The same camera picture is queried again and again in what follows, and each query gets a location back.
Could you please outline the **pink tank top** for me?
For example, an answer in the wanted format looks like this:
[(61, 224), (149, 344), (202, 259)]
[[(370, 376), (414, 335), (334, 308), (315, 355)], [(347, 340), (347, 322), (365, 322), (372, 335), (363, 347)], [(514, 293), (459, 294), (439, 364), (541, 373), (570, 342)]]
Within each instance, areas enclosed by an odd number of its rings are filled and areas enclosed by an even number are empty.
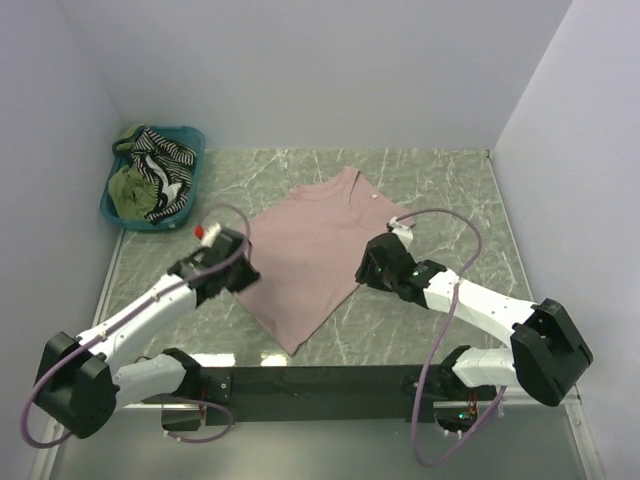
[(251, 263), (261, 278), (238, 301), (294, 354), (357, 289), (366, 243), (407, 211), (354, 167), (294, 187), (250, 221)]

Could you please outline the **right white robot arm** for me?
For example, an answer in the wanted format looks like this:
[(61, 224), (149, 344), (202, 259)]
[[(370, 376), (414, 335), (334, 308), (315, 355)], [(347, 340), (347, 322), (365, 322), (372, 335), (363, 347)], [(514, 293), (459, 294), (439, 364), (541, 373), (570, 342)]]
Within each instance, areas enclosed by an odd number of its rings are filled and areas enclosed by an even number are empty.
[(434, 367), (440, 390), (449, 398), (460, 399), (479, 387), (520, 387), (537, 402), (555, 407), (593, 362), (561, 303), (510, 298), (463, 280), (437, 262), (417, 262), (393, 233), (366, 244), (355, 279), (426, 310), (453, 313), (501, 342), (493, 349), (463, 345)]

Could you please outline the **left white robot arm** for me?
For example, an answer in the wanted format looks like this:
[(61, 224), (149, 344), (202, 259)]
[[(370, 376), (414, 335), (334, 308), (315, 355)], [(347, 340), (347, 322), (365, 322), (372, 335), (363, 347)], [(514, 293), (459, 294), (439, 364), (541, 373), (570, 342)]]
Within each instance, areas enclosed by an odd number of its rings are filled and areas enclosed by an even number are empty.
[(165, 324), (222, 291), (239, 293), (256, 283), (260, 274), (248, 258), (250, 248), (247, 235), (215, 224), (193, 253), (120, 312), (76, 336), (56, 334), (45, 344), (27, 404), (84, 439), (116, 411), (143, 400), (171, 396), (202, 403), (202, 367), (191, 355), (169, 348), (139, 362), (132, 356)]

